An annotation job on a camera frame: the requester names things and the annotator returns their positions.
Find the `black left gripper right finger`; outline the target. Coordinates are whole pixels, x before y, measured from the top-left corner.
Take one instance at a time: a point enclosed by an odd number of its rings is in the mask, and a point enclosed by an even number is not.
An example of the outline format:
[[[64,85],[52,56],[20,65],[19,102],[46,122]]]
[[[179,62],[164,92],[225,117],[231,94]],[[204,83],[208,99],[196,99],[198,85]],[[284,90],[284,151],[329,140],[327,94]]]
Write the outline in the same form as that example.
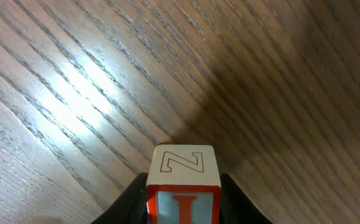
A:
[[[243,193],[229,174],[222,173],[220,181],[220,224],[272,224]]]

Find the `red letter I block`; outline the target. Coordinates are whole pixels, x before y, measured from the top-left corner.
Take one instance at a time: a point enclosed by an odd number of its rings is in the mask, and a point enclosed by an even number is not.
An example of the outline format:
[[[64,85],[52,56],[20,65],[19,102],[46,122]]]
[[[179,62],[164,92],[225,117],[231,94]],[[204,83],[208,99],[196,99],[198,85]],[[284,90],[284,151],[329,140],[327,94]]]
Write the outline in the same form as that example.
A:
[[[150,223],[218,224],[221,182],[214,148],[158,145],[146,192]]]

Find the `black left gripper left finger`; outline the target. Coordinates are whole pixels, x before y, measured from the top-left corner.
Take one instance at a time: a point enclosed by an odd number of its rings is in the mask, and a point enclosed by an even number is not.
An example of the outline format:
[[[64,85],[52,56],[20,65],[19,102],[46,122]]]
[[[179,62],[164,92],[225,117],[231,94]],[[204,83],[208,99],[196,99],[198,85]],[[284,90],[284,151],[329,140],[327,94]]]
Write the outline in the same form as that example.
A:
[[[92,224],[147,224],[148,173],[138,174],[112,205]]]

